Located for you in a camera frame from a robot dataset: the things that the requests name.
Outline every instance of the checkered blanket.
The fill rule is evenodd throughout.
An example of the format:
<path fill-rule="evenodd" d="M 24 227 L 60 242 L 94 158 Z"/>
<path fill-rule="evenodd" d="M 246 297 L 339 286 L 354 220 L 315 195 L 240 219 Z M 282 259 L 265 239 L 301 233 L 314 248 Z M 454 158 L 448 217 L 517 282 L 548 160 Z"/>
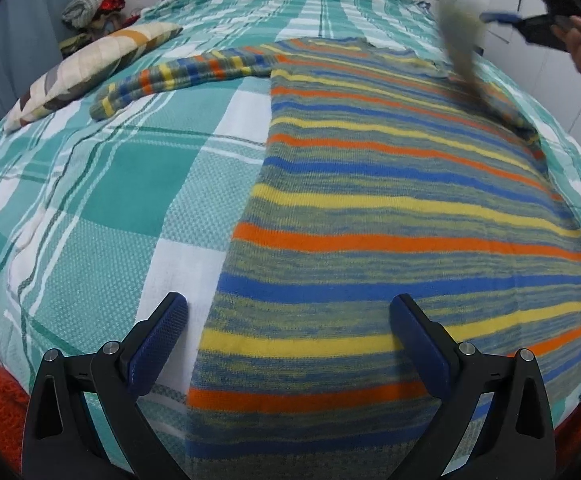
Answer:
<path fill-rule="evenodd" d="M 362 37 L 440 60 L 435 24 L 412 0 L 165 0 L 143 22 L 181 35 L 111 81 L 211 49 L 299 37 Z M 535 100 L 484 62 L 482 77 L 541 135 L 549 172 L 581 224 L 581 149 Z M 170 290 L 190 325 L 141 407 L 183 460 L 198 344 L 234 226 L 264 159 L 269 80 L 245 78 L 141 98 L 109 121 L 91 94 L 12 136 L 0 125 L 0 364 L 30 388 L 45 350 L 97 350 L 147 318 Z M 552 406 L 555 421 L 581 385 Z M 93 418 L 124 463 L 96 402 Z"/>

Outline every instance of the rolled blanket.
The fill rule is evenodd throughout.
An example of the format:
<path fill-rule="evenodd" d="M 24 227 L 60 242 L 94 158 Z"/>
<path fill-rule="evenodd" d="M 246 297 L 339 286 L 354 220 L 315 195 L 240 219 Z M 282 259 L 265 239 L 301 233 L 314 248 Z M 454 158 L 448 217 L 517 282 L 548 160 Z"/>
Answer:
<path fill-rule="evenodd" d="M 62 21 L 74 28 L 85 28 L 95 16 L 104 0 L 73 0 L 61 15 Z"/>

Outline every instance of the sweater sleeve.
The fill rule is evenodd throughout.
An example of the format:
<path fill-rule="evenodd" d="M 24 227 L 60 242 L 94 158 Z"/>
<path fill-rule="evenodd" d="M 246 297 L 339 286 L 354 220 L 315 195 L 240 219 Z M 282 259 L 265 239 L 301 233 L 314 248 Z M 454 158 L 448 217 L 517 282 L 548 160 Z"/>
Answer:
<path fill-rule="evenodd" d="M 112 117 L 118 110 L 146 95 L 245 76 L 268 77 L 277 54 L 260 47 L 212 50 L 152 66 L 138 74 L 100 88 L 90 107 L 94 120 Z"/>

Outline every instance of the metal screw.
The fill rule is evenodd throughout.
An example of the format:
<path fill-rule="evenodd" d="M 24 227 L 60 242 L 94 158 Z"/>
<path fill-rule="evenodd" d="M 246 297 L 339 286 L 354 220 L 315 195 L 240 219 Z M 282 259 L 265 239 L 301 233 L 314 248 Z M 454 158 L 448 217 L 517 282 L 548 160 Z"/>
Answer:
<path fill-rule="evenodd" d="M 528 348 L 522 348 L 520 350 L 520 357 L 525 361 L 532 361 L 535 359 L 535 355 L 533 355 L 533 352 L 531 352 Z"/>
<path fill-rule="evenodd" d="M 102 351 L 106 355 L 116 354 L 119 349 L 120 344 L 117 341 L 109 341 L 107 343 L 104 343 L 104 346 L 102 346 Z"/>
<path fill-rule="evenodd" d="M 45 354 L 44 354 L 44 360 L 48 361 L 49 363 L 53 362 L 55 359 L 57 359 L 57 356 L 59 355 L 59 350 L 57 350 L 56 348 L 51 348 L 50 350 L 48 350 Z"/>
<path fill-rule="evenodd" d="M 477 349 L 475 345 L 469 342 L 459 343 L 459 351 L 464 355 L 472 355 Z"/>

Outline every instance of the pillow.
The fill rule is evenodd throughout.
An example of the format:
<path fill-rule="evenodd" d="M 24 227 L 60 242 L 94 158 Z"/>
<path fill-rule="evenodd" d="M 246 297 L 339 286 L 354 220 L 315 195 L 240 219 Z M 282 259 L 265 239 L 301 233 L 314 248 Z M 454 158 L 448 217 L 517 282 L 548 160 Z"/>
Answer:
<path fill-rule="evenodd" d="M 85 46 L 30 85 L 8 112 L 4 131 L 14 132 L 79 99 L 181 30 L 176 23 L 145 23 L 122 28 Z"/>

